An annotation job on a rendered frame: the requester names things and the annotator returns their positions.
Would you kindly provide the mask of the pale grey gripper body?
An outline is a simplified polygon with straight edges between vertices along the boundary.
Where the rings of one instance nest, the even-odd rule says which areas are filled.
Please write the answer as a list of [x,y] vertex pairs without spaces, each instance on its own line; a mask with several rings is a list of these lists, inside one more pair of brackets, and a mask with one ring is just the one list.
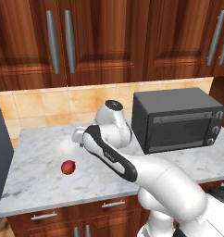
[[86,131],[86,127],[80,126],[80,127],[76,127],[74,132],[72,133],[72,141],[74,143],[78,143],[80,145],[80,147],[83,147],[83,134]]

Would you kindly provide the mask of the dark grey toaster oven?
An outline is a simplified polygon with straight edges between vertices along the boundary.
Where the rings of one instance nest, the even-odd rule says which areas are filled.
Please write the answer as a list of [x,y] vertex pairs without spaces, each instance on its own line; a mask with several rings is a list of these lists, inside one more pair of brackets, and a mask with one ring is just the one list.
[[131,127],[145,154],[209,146],[224,106],[200,88],[136,92]]

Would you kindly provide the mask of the wooden drawer front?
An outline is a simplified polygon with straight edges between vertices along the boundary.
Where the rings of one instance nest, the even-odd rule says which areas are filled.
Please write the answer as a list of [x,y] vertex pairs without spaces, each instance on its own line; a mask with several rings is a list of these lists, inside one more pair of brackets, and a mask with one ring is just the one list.
[[[125,201],[122,206],[113,206],[109,208],[102,208],[103,203],[119,202],[120,200]],[[136,195],[123,196],[118,198],[112,198],[107,200],[100,200],[96,202],[91,202],[87,204],[80,205],[80,213],[82,219],[96,218],[104,215],[109,215],[111,213],[116,213],[120,211],[131,211],[135,209],[140,209],[141,205],[138,202]]]
[[220,187],[222,184],[224,184],[224,180],[200,183],[200,186],[205,192],[207,192],[212,188]]
[[[54,218],[46,218],[41,220],[31,220],[31,217],[34,215],[40,216],[43,214],[57,213],[57,216]],[[11,217],[7,217],[7,221],[13,221],[17,224],[23,224],[26,227],[37,227],[44,224],[50,224],[54,222],[63,222],[70,220],[78,220],[81,218],[80,209],[78,206],[64,206],[54,209],[42,210],[32,213],[20,214]]]

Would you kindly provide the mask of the wooden base cupboard door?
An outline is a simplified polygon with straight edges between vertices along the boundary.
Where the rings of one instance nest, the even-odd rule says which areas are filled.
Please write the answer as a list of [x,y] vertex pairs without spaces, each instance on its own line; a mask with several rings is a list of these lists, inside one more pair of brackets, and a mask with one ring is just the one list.
[[137,237],[141,212],[141,209],[135,209],[84,219],[83,237],[86,237],[88,227],[92,237]]
[[63,221],[44,224],[37,227],[26,227],[23,224],[9,222],[15,237],[74,237],[74,228],[78,227],[80,237],[84,237],[81,223],[76,221]]

